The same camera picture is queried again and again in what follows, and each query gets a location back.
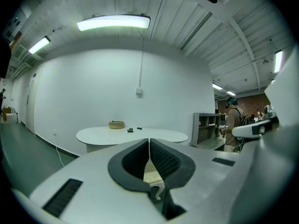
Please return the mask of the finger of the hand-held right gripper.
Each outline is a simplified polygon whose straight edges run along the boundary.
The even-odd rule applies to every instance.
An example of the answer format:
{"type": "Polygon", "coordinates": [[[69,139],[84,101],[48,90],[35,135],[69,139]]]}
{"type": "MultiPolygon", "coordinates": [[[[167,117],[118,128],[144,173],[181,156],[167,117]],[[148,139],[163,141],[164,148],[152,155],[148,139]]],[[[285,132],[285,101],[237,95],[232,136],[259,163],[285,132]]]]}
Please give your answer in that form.
{"type": "Polygon", "coordinates": [[[232,135],[235,138],[257,139],[267,131],[272,130],[273,124],[278,124],[278,118],[273,117],[264,121],[256,122],[245,126],[239,126],[232,129],[232,135]]]}
{"type": "Polygon", "coordinates": [[[297,44],[265,94],[281,127],[299,125],[299,44],[297,44]]]}

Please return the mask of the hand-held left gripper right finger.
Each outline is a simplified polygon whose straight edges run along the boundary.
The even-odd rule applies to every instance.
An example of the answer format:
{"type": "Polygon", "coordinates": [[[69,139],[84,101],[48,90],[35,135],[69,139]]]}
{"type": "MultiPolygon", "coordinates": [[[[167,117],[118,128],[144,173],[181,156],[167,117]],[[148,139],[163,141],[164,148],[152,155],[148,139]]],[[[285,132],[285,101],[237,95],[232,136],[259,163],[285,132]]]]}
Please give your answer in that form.
{"type": "Polygon", "coordinates": [[[253,224],[275,200],[276,153],[264,141],[234,154],[152,139],[150,154],[157,169],[169,169],[152,224],[253,224]]]}

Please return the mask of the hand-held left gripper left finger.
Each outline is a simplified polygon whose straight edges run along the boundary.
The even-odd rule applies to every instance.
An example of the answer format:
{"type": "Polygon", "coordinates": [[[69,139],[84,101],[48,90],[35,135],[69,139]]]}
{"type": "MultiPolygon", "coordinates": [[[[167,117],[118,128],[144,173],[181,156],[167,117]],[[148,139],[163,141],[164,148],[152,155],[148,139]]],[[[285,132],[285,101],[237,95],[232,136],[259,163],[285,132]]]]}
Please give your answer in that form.
{"type": "Polygon", "coordinates": [[[42,182],[30,197],[17,189],[12,193],[33,220],[42,224],[164,224],[164,217],[146,193],[125,190],[108,173],[109,160],[135,144],[136,140],[77,158],[42,182]],[[43,210],[70,178],[82,185],[61,216],[43,210]]]}

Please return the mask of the white curved table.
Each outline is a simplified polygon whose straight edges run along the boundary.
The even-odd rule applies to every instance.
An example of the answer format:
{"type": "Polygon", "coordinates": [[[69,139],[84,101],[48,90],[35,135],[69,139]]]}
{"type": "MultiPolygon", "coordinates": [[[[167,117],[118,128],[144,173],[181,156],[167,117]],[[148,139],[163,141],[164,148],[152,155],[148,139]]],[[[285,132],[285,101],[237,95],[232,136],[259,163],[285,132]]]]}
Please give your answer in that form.
{"type": "Polygon", "coordinates": [[[114,145],[139,139],[162,139],[175,143],[188,140],[188,136],[177,131],[153,128],[111,129],[109,127],[91,127],[83,129],[76,134],[76,138],[86,145],[88,153],[101,150],[114,145]]]}

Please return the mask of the beige upholstered stool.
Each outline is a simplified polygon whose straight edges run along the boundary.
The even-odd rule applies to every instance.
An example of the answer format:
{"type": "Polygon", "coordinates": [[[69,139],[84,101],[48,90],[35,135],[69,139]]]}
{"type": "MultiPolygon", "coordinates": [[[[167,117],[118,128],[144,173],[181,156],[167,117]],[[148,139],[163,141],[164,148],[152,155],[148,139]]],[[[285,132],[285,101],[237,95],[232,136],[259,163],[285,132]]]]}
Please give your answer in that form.
{"type": "Polygon", "coordinates": [[[151,188],[158,188],[158,190],[155,192],[155,199],[160,201],[160,195],[163,193],[165,189],[165,183],[158,171],[156,170],[151,159],[148,160],[145,166],[143,181],[149,184],[151,188]]]}

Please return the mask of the grey shelf cabinet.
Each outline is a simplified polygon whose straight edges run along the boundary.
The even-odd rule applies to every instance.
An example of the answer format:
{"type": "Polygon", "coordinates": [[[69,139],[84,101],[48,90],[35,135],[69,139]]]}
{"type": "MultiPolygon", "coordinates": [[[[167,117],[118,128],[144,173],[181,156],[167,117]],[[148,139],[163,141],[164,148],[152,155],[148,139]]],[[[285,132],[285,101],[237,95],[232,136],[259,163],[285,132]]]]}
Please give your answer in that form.
{"type": "Polygon", "coordinates": [[[221,115],[215,113],[194,113],[190,145],[206,150],[224,150],[224,139],[220,137],[221,115]]]}

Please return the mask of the round wooden basket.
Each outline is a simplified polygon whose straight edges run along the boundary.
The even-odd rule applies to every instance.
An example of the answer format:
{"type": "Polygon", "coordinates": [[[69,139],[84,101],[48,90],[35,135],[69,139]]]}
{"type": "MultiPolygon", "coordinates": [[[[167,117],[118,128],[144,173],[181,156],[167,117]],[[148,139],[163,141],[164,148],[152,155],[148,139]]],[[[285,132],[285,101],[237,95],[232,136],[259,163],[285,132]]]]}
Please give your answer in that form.
{"type": "Polygon", "coordinates": [[[112,120],[108,123],[108,126],[110,129],[123,129],[125,127],[125,122],[112,120]]]}

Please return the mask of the grey door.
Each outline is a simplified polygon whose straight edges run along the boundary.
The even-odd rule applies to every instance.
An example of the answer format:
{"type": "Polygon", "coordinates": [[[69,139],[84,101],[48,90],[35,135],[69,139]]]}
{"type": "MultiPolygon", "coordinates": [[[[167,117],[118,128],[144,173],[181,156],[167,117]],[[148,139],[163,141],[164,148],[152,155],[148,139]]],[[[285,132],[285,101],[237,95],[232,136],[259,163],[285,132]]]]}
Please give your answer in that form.
{"type": "Polygon", "coordinates": [[[36,88],[33,85],[29,86],[28,98],[26,105],[26,128],[32,133],[35,133],[34,128],[34,108],[36,100],[36,88]]]}

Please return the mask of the cardboard box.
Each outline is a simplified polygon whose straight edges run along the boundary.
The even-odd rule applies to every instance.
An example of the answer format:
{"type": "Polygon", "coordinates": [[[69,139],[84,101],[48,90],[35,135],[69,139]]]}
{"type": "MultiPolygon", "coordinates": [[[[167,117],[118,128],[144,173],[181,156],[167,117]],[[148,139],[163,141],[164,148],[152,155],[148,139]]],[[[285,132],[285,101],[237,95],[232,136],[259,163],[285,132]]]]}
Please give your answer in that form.
{"type": "Polygon", "coordinates": [[[12,113],[12,109],[10,107],[5,107],[2,109],[2,117],[3,122],[7,122],[7,116],[12,113]]]}

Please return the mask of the large ceiling light panel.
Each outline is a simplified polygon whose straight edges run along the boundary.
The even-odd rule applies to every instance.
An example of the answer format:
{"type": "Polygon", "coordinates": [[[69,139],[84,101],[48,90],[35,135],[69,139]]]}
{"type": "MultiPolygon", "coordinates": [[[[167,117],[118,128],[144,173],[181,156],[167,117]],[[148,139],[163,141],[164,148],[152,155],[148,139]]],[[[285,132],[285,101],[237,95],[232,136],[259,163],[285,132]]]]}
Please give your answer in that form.
{"type": "Polygon", "coordinates": [[[150,17],[142,15],[108,15],[93,17],[77,23],[80,31],[105,27],[134,27],[148,29],[150,17]]]}

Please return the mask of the white wall conduit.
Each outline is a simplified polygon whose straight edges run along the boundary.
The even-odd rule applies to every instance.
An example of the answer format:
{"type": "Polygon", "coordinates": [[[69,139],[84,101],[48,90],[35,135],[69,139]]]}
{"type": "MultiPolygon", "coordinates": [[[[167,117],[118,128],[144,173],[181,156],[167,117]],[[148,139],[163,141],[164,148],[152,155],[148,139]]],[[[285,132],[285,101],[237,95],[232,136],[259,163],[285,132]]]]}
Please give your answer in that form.
{"type": "Polygon", "coordinates": [[[138,88],[141,88],[143,56],[144,56],[144,39],[142,39],[142,55],[141,55],[141,63],[140,63],[140,70],[139,70],[138,88]]]}

